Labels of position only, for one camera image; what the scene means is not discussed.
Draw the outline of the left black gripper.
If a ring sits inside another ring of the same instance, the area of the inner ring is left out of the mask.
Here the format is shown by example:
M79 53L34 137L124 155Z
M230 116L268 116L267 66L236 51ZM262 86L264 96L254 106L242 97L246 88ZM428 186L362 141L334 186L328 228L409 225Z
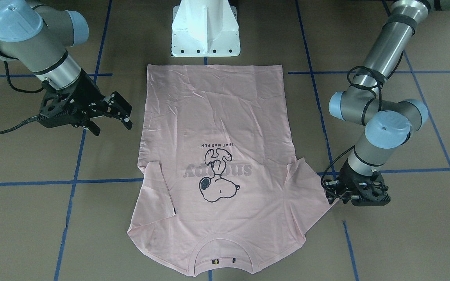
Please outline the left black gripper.
M357 183L381 181L382 175L380 171L371 173L371 176L364 176L362 174L359 174L350 167L348 160L346 160L343 164L343 167L340 169L339 176L336 178L336 180L338 182L336 183L334 193L337 196L342 196L345 199L348 199L354 194Z

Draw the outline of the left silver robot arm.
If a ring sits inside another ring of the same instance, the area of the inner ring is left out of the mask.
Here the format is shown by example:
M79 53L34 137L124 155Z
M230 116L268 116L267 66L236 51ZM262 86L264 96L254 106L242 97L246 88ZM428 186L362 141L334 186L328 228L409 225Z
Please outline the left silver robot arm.
M328 203L340 199L354 206L385 206L391 201L381 170L395 149L426 123L429 111L415 99L394 103L382 87L400 64L418 25L432 11L450 11L450 0L396 0L363 65L347 74L349 87L330 99L333 117L364 126L334 180L321 179Z

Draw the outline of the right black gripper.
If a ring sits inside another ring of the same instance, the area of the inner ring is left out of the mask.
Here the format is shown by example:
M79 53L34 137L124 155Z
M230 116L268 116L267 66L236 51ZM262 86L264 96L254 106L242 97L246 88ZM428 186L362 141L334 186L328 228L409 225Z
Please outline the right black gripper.
M89 130L93 135L99 136L101 132L101 129L91 120L100 116L94 111L94 109L98 110L99 108L102 109L104 116L118 119L127 130L132 129L133 123L130 120L132 106L117 91L105 97L87 73L81 72L71 85L63 89L54 88L51 86L51 80L48 79L48 91L59 90L72 91L75 94L74 100L78 101L86 109L88 116L81 120L80 126L85 130Z

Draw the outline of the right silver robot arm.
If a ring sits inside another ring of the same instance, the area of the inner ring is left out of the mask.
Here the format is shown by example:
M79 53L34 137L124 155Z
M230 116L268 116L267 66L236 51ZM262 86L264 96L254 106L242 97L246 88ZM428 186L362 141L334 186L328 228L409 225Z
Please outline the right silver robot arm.
M116 91L104 96L67 50L88 38L89 25L78 11L60 11L38 0L0 0L0 60L5 65L20 61L45 91L36 116L0 135L34 121L46 128L70 124L99 135L93 119L102 116L132 128L132 106Z

